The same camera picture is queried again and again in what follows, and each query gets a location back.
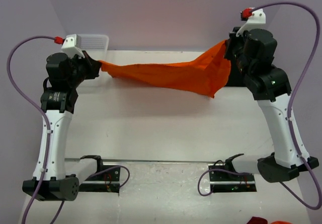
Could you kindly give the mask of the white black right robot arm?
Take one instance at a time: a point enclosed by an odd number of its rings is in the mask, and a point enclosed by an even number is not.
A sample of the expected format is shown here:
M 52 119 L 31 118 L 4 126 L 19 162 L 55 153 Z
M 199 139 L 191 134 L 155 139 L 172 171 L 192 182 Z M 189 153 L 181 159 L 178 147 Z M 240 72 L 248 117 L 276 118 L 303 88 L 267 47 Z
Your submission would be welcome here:
M 277 41 L 265 29 L 246 30 L 238 34 L 235 27 L 225 42 L 225 59 L 237 67 L 244 85 L 261 108 L 272 138 L 274 151 L 257 160 L 256 172 L 267 182 L 286 182 L 312 169 L 318 159 L 305 149 L 295 123 L 288 116 L 291 86 L 284 70 L 273 65 Z

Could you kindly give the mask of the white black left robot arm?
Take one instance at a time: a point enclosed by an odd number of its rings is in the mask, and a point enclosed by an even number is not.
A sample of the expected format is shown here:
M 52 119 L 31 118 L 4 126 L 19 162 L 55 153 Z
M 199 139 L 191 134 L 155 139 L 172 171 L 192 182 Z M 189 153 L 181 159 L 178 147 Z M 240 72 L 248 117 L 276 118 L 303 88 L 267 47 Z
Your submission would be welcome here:
M 39 201 L 73 201 L 88 177 L 100 180 L 104 167 L 100 156 L 84 156 L 74 172 L 66 172 L 65 150 L 69 125 L 78 98 L 77 87 L 99 76 L 102 64 L 86 51 L 69 57 L 63 52 L 46 59 L 48 77 L 43 82 L 41 113 L 43 132 L 40 152 L 32 179 L 25 180 L 22 190 Z

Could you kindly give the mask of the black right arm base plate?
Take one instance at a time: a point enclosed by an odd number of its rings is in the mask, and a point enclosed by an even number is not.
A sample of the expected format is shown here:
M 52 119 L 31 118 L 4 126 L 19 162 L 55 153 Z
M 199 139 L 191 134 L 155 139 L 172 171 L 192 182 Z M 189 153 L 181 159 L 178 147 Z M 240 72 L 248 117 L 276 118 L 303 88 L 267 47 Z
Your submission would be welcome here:
M 256 192 L 254 175 L 232 175 L 226 172 L 214 171 L 213 169 L 224 169 L 224 165 L 212 165 L 208 167 L 210 180 L 210 191 L 212 193 L 235 193 Z

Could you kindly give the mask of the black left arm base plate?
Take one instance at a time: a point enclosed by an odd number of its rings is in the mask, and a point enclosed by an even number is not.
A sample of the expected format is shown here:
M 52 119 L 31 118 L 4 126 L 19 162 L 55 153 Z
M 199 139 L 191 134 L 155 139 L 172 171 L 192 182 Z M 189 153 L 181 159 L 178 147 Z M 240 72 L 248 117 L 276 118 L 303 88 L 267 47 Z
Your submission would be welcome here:
M 79 187 L 79 192 L 119 193 L 121 168 L 86 179 Z

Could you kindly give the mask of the orange t shirt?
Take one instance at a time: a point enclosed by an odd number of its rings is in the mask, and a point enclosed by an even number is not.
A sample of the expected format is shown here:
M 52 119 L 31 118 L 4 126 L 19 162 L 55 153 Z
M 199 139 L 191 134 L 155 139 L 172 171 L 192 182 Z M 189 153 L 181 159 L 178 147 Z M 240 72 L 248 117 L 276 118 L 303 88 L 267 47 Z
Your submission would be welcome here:
M 214 98 L 216 92 L 226 86 L 231 72 L 231 63 L 224 58 L 225 52 L 223 40 L 187 62 L 116 65 L 101 60 L 100 63 L 101 71 L 113 78 Z

